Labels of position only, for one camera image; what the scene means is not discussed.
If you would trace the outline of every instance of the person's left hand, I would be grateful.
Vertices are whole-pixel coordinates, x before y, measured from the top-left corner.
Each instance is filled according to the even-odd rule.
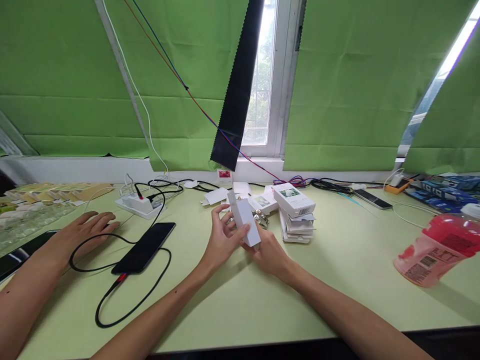
[[[242,228],[232,230],[236,224],[232,220],[232,212],[227,212],[220,219],[220,212],[228,208],[229,204],[219,205],[211,211],[211,234],[206,246],[205,253],[200,260],[201,264],[207,266],[211,271],[216,271],[224,262],[226,262],[234,250],[240,245],[240,241],[250,230],[250,224],[245,224]]]
[[[96,211],[86,212],[53,235],[32,257],[51,260],[66,266],[72,252],[84,240],[94,235],[112,233],[120,226],[119,221],[109,223],[112,220],[115,220],[115,215],[111,212],[103,212],[101,214]],[[76,252],[75,259],[77,260],[89,253],[105,242],[107,238],[108,235],[105,235],[88,241]]]

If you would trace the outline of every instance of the hand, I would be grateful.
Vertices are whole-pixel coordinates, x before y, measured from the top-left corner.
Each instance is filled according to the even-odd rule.
[[[232,230],[236,226],[235,221],[232,220],[227,225],[227,222],[233,217],[231,211],[227,212],[220,219],[220,212],[229,206],[228,204],[219,205],[211,211],[210,239],[200,263],[213,272],[229,259],[230,255],[239,246],[240,241],[250,230],[250,224],[245,224],[240,229]]]
[[[80,243],[94,235],[112,233],[118,228],[119,221],[109,224],[114,219],[115,215],[111,212],[101,214],[96,211],[86,212],[53,235],[45,245],[35,252],[34,256],[36,259],[40,257],[60,261],[66,266],[73,251]],[[108,236],[99,236],[88,241],[76,252],[75,259],[88,254],[107,238]]]
[[[258,233],[260,234],[260,246],[255,249],[250,247],[243,241],[240,242],[241,247],[250,254],[255,263],[268,274],[272,274],[279,279],[289,271],[294,263],[292,259],[288,257],[284,249],[280,246],[275,235],[271,231],[267,231],[261,228],[256,223]]]

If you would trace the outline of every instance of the person's right hand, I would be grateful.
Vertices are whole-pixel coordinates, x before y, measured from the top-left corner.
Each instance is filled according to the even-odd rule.
[[[240,245],[247,253],[250,254],[260,269],[266,273],[281,278],[289,271],[294,262],[280,246],[278,240],[275,238],[274,233],[262,229],[256,221],[255,223],[261,240],[258,250],[253,246],[248,246],[243,241],[240,242]]]

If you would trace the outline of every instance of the mobile phone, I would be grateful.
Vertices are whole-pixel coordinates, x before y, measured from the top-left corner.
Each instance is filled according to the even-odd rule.
[[[372,195],[365,190],[354,190],[353,193],[357,195],[360,199],[366,201],[367,203],[373,205],[376,208],[379,208],[380,210],[387,210],[392,208],[392,205],[390,205],[388,202],[379,199],[375,195]]]
[[[162,247],[175,227],[174,222],[158,222],[149,228],[129,252],[114,266],[111,273],[140,274]]]
[[[60,230],[44,232],[7,255],[0,257],[0,283],[20,269],[33,253],[40,249],[58,231]]]

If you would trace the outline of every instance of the window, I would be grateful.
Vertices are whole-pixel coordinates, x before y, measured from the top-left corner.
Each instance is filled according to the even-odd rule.
[[[452,68],[454,67],[455,62],[460,56],[460,53],[462,52],[462,49],[464,48],[465,43],[469,39],[470,34],[474,30],[475,25],[477,24],[479,18],[480,18],[480,0],[476,4],[475,8],[472,10],[465,25],[460,31],[460,34],[458,34],[458,37],[456,38],[455,42],[453,43],[453,46],[451,47],[445,60],[443,61],[440,67],[440,70],[437,72],[430,87],[428,88],[425,95],[423,96],[423,99],[421,100],[420,105],[418,105],[417,109],[413,113],[413,117],[411,118],[410,123],[408,123],[408,126],[406,127],[405,132],[403,133],[403,137],[401,138],[400,147],[398,148],[399,157],[404,157],[407,154],[410,148],[410,145],[412,144],[412,141],[415,135],[417,134],[417,131],[419,130],[420,125],[422,124],[423,119],[427,115],[427,112],[429,111],[430,106],[434,102],[435,97],[439,93],[440,88],[444,84],[445,79],[449,76],[450,72],[452,71]]]
[[[301,0],[265,0],[241,151],[279,157],[293,91]]]

